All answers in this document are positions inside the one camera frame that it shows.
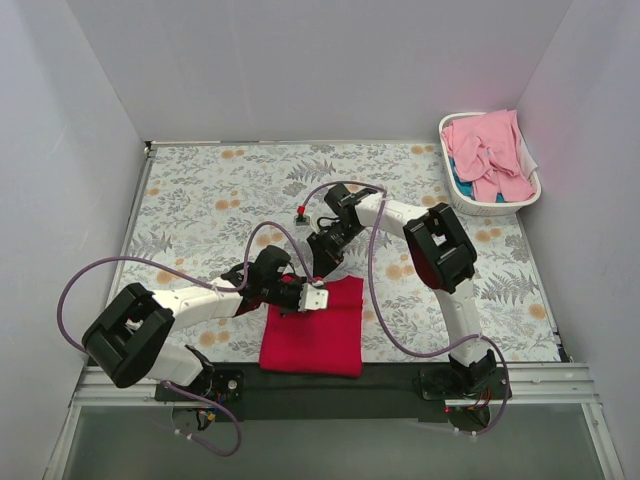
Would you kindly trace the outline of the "red t shirt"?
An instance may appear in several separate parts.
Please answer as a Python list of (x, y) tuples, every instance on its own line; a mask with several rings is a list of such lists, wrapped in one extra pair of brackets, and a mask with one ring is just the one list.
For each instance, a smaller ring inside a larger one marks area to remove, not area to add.
[(361, 355), (364, 280), (346, 276), (327, 284), (328, 308), (283, 314), (268, 308), (259, 366), (296, 374), (357, 378)]

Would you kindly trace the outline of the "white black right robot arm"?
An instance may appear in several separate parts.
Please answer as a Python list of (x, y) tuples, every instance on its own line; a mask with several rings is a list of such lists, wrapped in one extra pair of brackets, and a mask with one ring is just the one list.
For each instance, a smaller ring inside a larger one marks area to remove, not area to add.
[(357, 192), (332, 181), (321, 185), (324, 201), (335, 215), (330, 225), (313, 223), (307, 242), (313, 274), (327, 277), (344, 260), (344, 251), (363, 230), (380, 231), (406, 242), (420, 280), (436, 295), (449, 338), (449, 357), (437, 394), (475, 397), (482, 402), (507, 398), (493, 383), (508, 383), (506, 362), (485, 337), (474, 299), (477, 252), (453, 209), (446, 203), (424, 208), (388, 199), (381, 187), (361, 183)]

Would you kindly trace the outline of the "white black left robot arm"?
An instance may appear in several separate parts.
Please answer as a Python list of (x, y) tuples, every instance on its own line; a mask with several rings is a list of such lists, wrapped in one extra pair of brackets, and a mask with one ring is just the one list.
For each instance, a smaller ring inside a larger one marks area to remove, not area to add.
[(151, 291), (129, 284), (89, 326), (81, 345), (118, 388), (148, 378), (172, 383), (193, 400), (213, 398), (214, 365), (194, 346), (171, 344), (170, 334), (214, 318), (244, 315), (263, 304), (285, 313), (304, 311), (311, 285), (286, 271), (290, 261), (286, 251), (268, 246), (210, 287)]

